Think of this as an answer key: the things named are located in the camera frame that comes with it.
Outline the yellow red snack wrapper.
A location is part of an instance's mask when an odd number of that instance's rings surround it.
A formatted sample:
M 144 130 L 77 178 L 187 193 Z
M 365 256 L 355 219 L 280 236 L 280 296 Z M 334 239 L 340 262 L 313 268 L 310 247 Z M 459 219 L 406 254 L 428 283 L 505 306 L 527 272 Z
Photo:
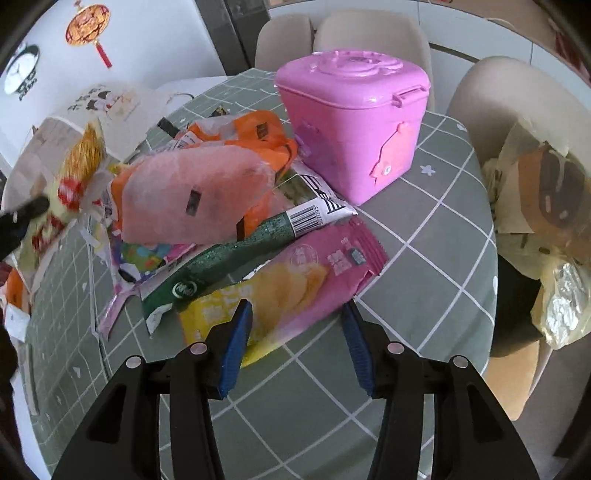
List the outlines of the yellow red snack wrapper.
M 87 123 L 82 137 L 70 148 L 55 177 L 44 189 L 48 210 L 29 223 L 18 254 L 21 271 L 35 271 L 42 256 L 80 213 L 92 177 L 106 157 L 100 121 Z

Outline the yellow seat cushion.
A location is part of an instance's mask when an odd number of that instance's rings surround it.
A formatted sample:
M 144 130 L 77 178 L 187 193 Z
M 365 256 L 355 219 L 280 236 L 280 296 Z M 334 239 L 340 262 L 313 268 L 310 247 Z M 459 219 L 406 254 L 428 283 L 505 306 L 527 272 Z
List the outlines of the yellow seat cushion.
M 492 357 L 484 375 L 488 387 L 510 420 L 521 416 L 538 365 L 540 342 L 504 357 Z

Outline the green snack wrapper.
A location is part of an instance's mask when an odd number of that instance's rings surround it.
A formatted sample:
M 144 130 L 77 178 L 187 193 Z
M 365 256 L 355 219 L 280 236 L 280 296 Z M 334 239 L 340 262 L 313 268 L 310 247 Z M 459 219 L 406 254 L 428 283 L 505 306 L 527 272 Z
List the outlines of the green snack wrapper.
M 296 238 L 290 215 L 283 212 L 256 228 L 249 238 L 214 245 L 177 262 L 163 277 L 152 278 L 141 293 L 142 313 L 152 335 L 162 316 L 177 303 L 196 298 L 243 265 L 289 245 Z

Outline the green checked tablecloth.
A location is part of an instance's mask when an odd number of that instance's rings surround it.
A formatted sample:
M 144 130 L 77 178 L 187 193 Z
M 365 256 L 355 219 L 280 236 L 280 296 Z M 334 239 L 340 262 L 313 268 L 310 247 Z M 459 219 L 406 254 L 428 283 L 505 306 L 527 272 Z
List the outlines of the green checked tablecloth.
M 388 253 L 356 305 L 418 353 L 489 359 L 497 252 L 480 166 L 463 124 L 427 113 L 411 169 L 359 211 Z M 110 376 L 130 355 L 168 358 L 183 345 L 174 314 L 149 332 L 131 298 L 108 341 L 95 327 L 113 295 L 110 273 L 84 241 L 91 221 L 62 238 L 32 308 L 27 341 L 38 411 L 31 422 L 49 469 Z M 229 479 L 363 479 L 384 411 L 360 389 L 332 316 L 243 369 L 211 403 Z

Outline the pink translucent snack wrapper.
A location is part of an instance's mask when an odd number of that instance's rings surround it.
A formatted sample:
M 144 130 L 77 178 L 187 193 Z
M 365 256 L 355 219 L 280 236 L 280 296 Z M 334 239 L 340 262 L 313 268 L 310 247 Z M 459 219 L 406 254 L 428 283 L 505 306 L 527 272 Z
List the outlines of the pink translucent snack wrapper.
M 126 175 L 117 205 L 122 239 L 196 245 L 235 240 L 276 176 L 256 152 L 235 145 L 161 152 Z

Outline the pink yellow chip bag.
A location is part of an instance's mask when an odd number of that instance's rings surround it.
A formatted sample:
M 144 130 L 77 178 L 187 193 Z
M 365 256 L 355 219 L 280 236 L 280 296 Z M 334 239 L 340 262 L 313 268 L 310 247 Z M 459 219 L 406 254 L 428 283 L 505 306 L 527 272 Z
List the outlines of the pink yellow chip bag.
M 179 314 L 184 339 L 204 341 L 212 328 L 231 319 L 240 300 L 248 300 L 253 320 L 242 365 L 249 366 L 349 302 L 388 261 L 359 217 L 322 227 L 249 279 L 192 301 Z

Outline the orange snack wrapper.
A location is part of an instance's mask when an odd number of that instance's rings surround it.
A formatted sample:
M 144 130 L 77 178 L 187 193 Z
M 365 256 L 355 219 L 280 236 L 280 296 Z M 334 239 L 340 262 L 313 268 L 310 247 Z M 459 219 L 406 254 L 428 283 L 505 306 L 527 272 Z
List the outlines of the orange snack wrapper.
M 165 149 L 136 160 L 110 183 L 102 206 L 105 213 L 110 216 L 114 230 L 121 235 L 117 205 L 121 200 L 122 184 L 129 169 L 136 167 L 143 159 L 161 152 L 218 145 L 235 145 L 256 152 L 276 174 L 273 189 L 276 181 L 290 169 L 290 163 L 297 157 L 297 144 L 287 137 L 280 118 L 273 112 L 256 110 L 240 116 L 225 115 L 196 121 Z M 263 220 L 270 217 L 273 189 L 240 220 L 238 237 L 235 240 L 245 239 Z

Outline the white barcode wrapper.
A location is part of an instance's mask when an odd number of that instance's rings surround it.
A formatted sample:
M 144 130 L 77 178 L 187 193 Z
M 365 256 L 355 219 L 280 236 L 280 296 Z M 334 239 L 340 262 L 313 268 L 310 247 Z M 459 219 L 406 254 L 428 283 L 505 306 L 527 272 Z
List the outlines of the white barcode wrapper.
M 300 160 L 292 162 L 281 177 L 276 196 L 297 238 L 356 215 L 352 205 L 339 198 L 324 178 Z

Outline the beige chair far left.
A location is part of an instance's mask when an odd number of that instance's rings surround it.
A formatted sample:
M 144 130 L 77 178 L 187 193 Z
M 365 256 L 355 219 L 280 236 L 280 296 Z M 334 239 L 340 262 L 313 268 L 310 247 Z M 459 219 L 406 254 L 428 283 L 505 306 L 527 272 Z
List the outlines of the beige chair far left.
M 295 13 L 270 19 L 257 37 L 254 66 L 263 71 L 276 71 L 290 61 L 310 55 L 314 34 L 307 15 Z

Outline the pink plastic lidded box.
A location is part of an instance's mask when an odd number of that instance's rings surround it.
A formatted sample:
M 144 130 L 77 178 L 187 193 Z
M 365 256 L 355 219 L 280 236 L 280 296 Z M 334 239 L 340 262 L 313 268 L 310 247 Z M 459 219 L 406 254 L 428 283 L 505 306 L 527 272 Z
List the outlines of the pink plastic lidded box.
M 280 67 L 274 79 L 304 164 L 356 206 L 411 168 L 431 82 L 418 65 L 339 49 Z

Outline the beige chair near bag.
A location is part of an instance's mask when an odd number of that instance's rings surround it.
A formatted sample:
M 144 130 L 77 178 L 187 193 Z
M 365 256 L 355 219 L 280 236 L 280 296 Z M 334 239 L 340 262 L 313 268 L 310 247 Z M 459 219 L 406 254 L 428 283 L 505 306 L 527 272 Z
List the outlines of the beige chair near bag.
M 516 120 L 525 117 L 557 135 L 590 166 L 590 106 L 523 61 L 496 56 L 477 62 L 457 87 L 448 115 L 467 128 L 481 163 L 498 156 Z M 543 340 L 536 342 L 540 348 L 530 396 L 552 355 Z

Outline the white sideboard cabinet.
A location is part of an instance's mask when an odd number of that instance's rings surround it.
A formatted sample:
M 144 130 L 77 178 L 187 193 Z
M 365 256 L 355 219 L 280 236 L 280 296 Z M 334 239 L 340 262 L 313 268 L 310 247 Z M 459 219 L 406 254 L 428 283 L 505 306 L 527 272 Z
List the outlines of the white sideboard cabinet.
M 448 111 L 452 97 L 468 70 L 492 56 L 518 59 L 551 76 L 585 107 L 590 86 L 563 60 L 543 46 L 489 19 L 436 2 L 423 1 L 270 1 L 270 17 L 303 13 L 318 27 L 335 10 L 366 9 L 401 13 L 417 21 L 430 43 L 435 108 Z

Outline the beige chair middle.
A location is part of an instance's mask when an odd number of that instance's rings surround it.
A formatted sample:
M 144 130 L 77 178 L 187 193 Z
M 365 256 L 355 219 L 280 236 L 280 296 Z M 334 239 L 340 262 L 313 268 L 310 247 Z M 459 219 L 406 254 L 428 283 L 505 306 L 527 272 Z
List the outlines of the beige chair middle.
M 388 11 L 344 10 L 322 21 L 314 53 L 280 69 L 287 111 L 304 118 L 358 113 L 363 120 L 422 123 L 431 102 L 427 37 L 414 20 Z

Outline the panda wall clock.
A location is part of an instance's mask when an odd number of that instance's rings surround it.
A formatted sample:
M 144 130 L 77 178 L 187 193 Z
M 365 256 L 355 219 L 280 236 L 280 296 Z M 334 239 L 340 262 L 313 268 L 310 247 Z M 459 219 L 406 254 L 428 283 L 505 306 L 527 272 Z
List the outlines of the panda wall clock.
M 37 82 L 36 67 L 40 60 L 40 48 L 34 44 L 20 47 L 5 70 L 4 92 L 16 95 L 19 101 Z

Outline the red gold wall ornament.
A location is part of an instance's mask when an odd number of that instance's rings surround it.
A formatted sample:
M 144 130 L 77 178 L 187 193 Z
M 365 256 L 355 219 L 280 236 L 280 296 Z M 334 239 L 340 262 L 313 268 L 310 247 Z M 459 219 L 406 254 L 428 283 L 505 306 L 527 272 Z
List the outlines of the red gold wall ornament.
M 111 12 L 104 4 L 84 5 L 82 1 L 75 1 L 76 13 L 66 26 L 64 38 L 68 45 L 80 47 L 93 45 L 107 69 L 112 68 L 112 62 L 100 44 L 100 36 L 109 25 Z

